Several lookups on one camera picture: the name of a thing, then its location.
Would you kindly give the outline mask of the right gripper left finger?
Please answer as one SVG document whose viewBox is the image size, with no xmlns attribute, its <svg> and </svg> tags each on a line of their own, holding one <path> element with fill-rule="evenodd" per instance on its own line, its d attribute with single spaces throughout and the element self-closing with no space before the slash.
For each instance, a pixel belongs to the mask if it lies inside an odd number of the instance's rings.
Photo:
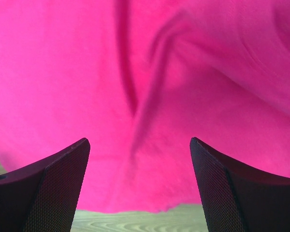
<svg viewBox="0 0 290 232">
<path fill-rule="evenodd" d="M 89 153 L 90 143 L 83 138 L 0 175 L 0 232 L 69 232 Z"/>
</svg>

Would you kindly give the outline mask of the magenta t shirt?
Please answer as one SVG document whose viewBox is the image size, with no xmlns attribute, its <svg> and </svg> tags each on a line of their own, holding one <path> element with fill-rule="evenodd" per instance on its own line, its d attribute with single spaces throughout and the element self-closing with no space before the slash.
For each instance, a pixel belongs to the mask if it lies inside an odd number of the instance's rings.
<svg viewBox="0 0 290 232">
<path fill-rule="evenodd" d="M 78 207 L 199 203 L 197 137 L 290 177 L 290 0 L 0 0 L 0 161 L 88 138 Z"/>
</svg>

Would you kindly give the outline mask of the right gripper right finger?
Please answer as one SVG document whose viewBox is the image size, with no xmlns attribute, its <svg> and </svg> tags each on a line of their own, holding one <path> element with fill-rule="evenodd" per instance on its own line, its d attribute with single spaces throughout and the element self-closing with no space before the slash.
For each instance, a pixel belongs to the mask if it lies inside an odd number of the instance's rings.
<svg viewBox="0 0 290 232">
<path fill-rule="evenodd" d="M 290 178 L 231 158 L 198 138 L 190 153 L 210 232 L 290 232 Z"/>
</svg>

